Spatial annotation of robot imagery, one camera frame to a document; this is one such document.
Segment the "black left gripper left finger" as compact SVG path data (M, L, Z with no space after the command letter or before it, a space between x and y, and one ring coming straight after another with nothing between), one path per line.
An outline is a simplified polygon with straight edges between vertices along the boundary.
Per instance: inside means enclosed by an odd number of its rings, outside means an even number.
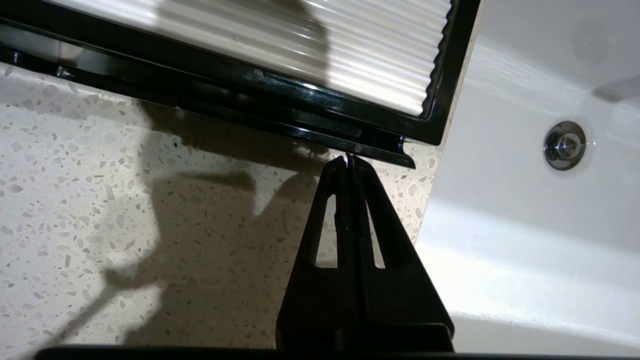
M343 157L322 169L276 321L277 349L346 349L358 299L355 231ZM329 198L334 197L337 266L316 266Z

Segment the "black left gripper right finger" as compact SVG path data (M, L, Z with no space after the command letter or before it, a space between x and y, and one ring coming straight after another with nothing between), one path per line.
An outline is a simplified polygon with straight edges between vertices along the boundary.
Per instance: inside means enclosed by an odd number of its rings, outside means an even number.
M455 326L373 166L348 155L359 339L375 349L452 349Z

